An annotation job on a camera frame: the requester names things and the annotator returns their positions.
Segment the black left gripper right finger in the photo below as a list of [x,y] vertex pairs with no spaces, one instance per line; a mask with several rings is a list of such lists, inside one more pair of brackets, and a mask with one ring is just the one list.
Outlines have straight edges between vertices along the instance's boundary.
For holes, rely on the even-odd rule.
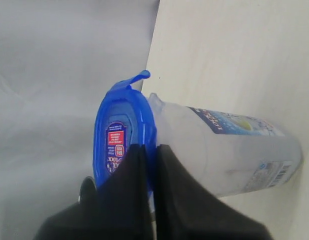
[[154,180],[159,240],[271,240],[265,225],[234,210],[202,187],[169,145],[157,147]]

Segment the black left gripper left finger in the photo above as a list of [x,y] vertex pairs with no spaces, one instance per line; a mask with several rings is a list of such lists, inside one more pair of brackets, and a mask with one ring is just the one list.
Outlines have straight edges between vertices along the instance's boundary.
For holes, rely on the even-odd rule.
[[96,196],[48,217],[36,240],[152,240],[147,155],[130,146],[117,170],[96,188]]

